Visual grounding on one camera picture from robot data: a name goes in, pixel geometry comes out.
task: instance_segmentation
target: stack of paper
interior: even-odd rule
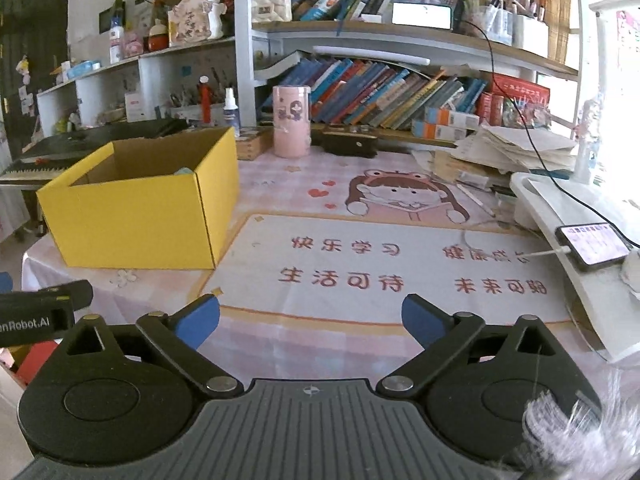
[[[573,171],[576,143],[544,129],[526,130],[482,126],[475,135],[458,143],[451,155],[460,160],[484,164],[500,171],[540,170],[542,164],[531,144],[535,144],[549,171]]]

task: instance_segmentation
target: gray ribbed panel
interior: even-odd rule
[[[309,395],[308,386],[319,388]],[[35,460],[18,480],[494,480],[458,455],[410,402],[363,380],[256,381],[240,399],[208,402],[180,440],[110,468]]]

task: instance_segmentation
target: metal screw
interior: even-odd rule
[[[233,377],[220,376],[213,377],[207,381],[207,388],[212,392],[218,392],[220,394],[226,394],[232,392],[238,387],[238,381]]]
[[[406,392],[414,387],[414,382],[409,377],[392,375],[382,379],[382,387],[390,392]]]

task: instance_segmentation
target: pink checkered tablecloth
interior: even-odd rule
[[[241,192],[232,224],[254,212],[290,212],[310,216],[340,216],[364,221],[460,227],[489,220],[485,211],[455,186],[444,190],[443,203],[422,212],[410,207],[366,206],[361,184],[388,179],[411,193],[412,182],[429,176],[411,155],[382,152],[374,159],[338,157],[314,148],[299,160],[265,153],[239,163]],[[477,193],[489,206],[492,197]],[[133,323],[154,310],[172,314],[200,294],[210,271],[79,269],[64,264],[53,238],[47,235],[24,255],[23,290],[37,290],[71,280],[94,286],[90,311],[110,324]],[[79,312],[78,317],[87,314]],[[603,391],[609,367],[592,354],[575,327],[557,324],[552,330],[574,360]],[[220,325],[199,348],[244,384],[252,378],[329,379],[366,377],[375,384],[415,356],[420,347],[401,326],[324,324],[322,330],[304,320],[265,320],[251,312],[223,307]],[[637,386],[637,372],[625,372],[623,384]]]

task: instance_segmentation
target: white handbag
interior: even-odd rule
[[[251,0],[252,23],[290,22],[291,0]]]

